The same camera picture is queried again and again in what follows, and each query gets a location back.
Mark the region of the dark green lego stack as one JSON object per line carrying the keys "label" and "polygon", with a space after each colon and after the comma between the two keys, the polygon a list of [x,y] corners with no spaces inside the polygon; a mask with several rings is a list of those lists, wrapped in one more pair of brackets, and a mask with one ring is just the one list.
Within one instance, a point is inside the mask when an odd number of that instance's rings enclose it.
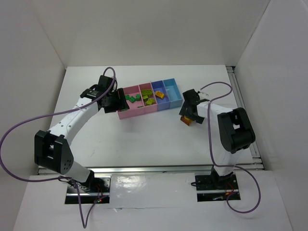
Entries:
{"label": "dark green lego stack", "polygon": [[135,96],[130,95],[130,96],[128,97],[128,100],[129,100],[131,103],[135,103],[135,102],[141,101],[141,95],[140,95],[140,94],[136,94]]}

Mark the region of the large lime lego brick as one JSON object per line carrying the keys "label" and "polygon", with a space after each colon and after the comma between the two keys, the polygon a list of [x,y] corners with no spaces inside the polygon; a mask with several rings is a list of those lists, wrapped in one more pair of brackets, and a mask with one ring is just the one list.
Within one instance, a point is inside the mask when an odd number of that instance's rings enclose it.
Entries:
{"label": "large lime lego brick", "polygon": [[145,90],[141,90],[141,95],[142,96],[152,96],[153,92],[151,89],[145,89]]}

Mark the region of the lime sloped lego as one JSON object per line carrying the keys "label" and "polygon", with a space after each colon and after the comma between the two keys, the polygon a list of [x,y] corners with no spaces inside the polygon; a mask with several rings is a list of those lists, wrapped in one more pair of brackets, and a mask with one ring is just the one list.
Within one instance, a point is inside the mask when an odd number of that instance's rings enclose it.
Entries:
{"label": "lime sloped lego", "polygon": [[145,106],[150,106],[154,104],[155,104],[154,98],[148,98],[147,100],[145,100]]}

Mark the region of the yellow lego brick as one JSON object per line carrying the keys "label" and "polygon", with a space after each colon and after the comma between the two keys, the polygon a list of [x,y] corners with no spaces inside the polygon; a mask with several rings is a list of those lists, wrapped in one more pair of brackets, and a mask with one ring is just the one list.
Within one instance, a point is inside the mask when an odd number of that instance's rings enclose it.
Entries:
{"label": "yellow lego brick", "polygon": [[155,92],[155,96],[161,100],[163,100],[165,98],[165,94],[160,92],[160,91],[156,91]]}

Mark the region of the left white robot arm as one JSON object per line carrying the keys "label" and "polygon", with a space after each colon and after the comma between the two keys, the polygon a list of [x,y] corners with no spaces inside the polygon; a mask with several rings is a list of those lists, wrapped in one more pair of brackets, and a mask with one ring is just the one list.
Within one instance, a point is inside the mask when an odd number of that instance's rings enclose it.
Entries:
{"label": "left white robot arm", "polygon": [[72,112],[48,131],[34,137],[34,161],[37,165],[71,178],[85,192],[104,190],[105,182],[74,160],[70,145],[81,128],[101,109],[113,113],[128,109],[124,90],[113,77],[101,75],[98,84],[84,90]]}

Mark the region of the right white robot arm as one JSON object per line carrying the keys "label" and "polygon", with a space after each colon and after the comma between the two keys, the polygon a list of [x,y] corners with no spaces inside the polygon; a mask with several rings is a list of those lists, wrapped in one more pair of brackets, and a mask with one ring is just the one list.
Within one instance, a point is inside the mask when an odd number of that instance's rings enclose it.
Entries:
{"label": "right white robot arm", "polygon": [[198,190],[222,190],[232,184],[233,172],[239,157],[256,140],[255,133],[242,107],[232,109],[201,99],[194,89],[183,93],[184,103],[179,115],[181,121],[213,123],[210,131],[217,131],[219,138],[212,139],[216,148],[212,149],[215,164],[208,176],[199,176],[192,183]]}

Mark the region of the light blue bin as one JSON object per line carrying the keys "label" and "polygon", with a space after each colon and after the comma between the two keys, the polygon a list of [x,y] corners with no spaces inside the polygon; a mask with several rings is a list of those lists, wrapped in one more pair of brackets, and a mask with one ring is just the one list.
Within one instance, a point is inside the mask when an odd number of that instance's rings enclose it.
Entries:
{"label": "light blue bin", "polygon": [[179,91],[178,85],[174,78],[163,80],[167,94],[170,100],[170,109],[182,106],[182,94]]}

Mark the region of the large pink bin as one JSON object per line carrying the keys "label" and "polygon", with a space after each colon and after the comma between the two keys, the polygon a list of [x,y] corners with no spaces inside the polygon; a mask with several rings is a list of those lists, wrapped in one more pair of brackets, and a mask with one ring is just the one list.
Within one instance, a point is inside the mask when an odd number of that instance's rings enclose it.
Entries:
{"label": "large pink bin", "polygon": [[[126,87],[123,88],[124,94],[125,95],[132,95],[135,96],[136,94],[141,95],[141,90],[138,85],[131,86],[131,87]],[[138,106],[143,106],[142,99],[141,101],[131,103],[129,100],[127,100],[127,103],[129,105],[129,110],[128,111],[118,111],[118,117],[119,119],[125,119],[125,118],[130,118],[130,117],[135,117],[135,116],[140,116],[144,114],[144,107],[143,108],[137,108]]]}

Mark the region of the dark blue bin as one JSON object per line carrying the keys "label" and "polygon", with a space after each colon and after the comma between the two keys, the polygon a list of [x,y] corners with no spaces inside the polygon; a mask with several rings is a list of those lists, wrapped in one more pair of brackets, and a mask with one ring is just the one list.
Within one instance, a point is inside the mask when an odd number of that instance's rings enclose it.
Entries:
{"label": "dark blue bin", "polygon": [[[152,88],[153,88],[153,92],[154,92],[154,97],[156,99],[157,102],[157,107],[158,107],[158,111],[163,111],[166,109],[170,108],[170,99],[166,90],[166,87],[163,83],[162,80],[160,81],[155,81],[155,82],[151,82]],[[160,92],[162,94],[164,94],[164,98],[159,98],[156,93]]]}

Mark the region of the aluminium rail front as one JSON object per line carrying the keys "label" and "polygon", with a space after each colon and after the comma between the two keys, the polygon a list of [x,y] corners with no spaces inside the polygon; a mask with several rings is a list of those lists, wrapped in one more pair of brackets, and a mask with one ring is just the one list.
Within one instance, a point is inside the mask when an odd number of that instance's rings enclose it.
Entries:
{"label": "aluminium rail front", "polygon": [[[247,170],[264,170],[261,163],[240,165]],[[113,173],[166,173],[166,172],[204,172],[210,171],[212,166],[165,166],[165,167],[95,167],[90,168],[97,174],[113,174]],[[56,172],[39,167],[38,175],[55,175]]]}

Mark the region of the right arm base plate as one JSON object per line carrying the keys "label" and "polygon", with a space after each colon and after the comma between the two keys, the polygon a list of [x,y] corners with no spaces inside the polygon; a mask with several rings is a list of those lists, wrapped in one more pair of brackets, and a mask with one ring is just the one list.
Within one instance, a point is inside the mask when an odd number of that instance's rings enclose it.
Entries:
{"label": "right arm base plate", "polygon": [[235,174],[221,182],[214,182],[209,175],[196,175],[191,186],[196,189],[197,202],[226,201],[228,196],[230,201],[241,199]]}

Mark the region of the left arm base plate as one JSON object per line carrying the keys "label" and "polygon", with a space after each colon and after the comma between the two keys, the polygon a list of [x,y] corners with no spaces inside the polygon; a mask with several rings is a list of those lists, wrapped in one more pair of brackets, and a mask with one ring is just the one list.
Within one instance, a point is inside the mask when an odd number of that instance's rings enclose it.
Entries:
{"label": "left arm base plate", "polygon": [[110,202],[110,177],[100,178],[98,183],[95,183],[91,189],[86,188],[79,182],[77,182],[77,189],[76,185],[71,180],[65,179],[62,176],[58,177],[58,180],[67,183],[64,202],[66,205],[78,204],[78,191],[81,204],[93,204],[95,201],[98,201],[97,204],[108,204]]}

